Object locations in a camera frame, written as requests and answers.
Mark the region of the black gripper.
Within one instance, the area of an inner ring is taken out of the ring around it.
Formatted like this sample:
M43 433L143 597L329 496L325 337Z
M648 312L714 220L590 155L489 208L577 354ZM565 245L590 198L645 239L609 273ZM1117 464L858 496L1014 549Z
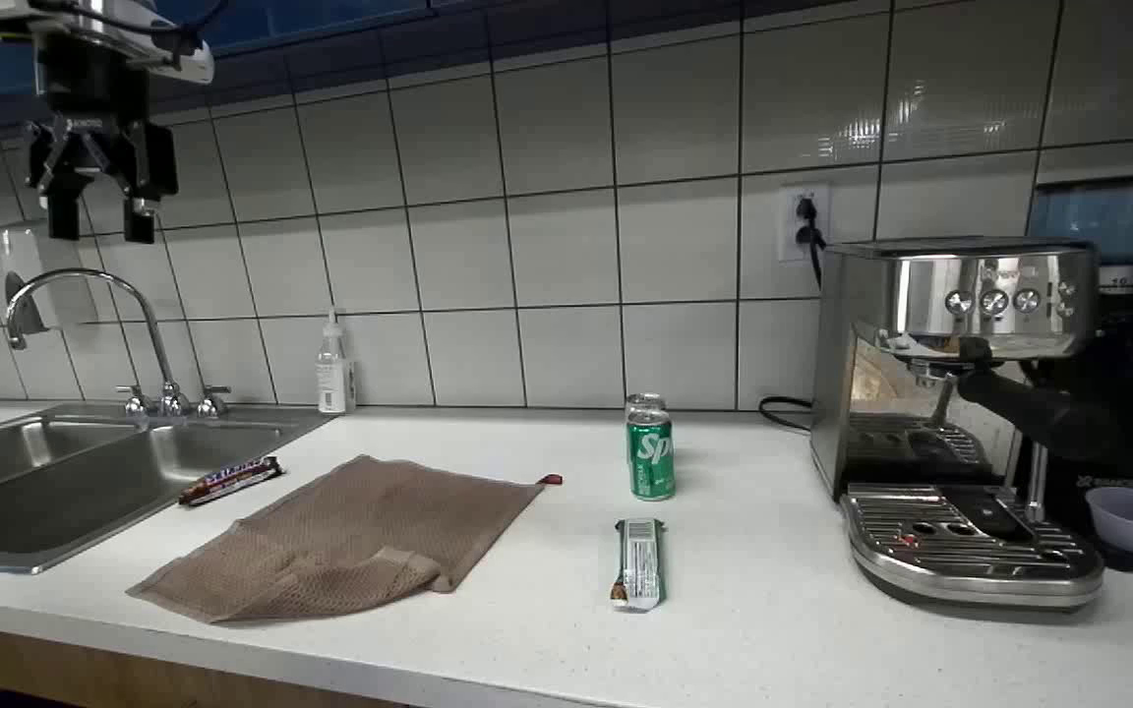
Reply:
M46 118L26 127L26 186L46 198L46 231L78 239L78 191L118 182L126 239L155 245L155 199L179 191L173 132L148 122L148 77L126 55L75 35L43 35L37 89Z

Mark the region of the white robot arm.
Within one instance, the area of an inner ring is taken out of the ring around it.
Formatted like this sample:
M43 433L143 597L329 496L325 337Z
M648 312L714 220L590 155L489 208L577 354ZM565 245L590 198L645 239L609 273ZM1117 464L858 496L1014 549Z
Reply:
M43 118L24 127L24 186L55 239L78 236L78 199L109 176L130 245L156 236L156 206L179 191L179 144L148 118L148 77L209 88L217 55L200 29L155 0L0 0L0 45L33 50Z

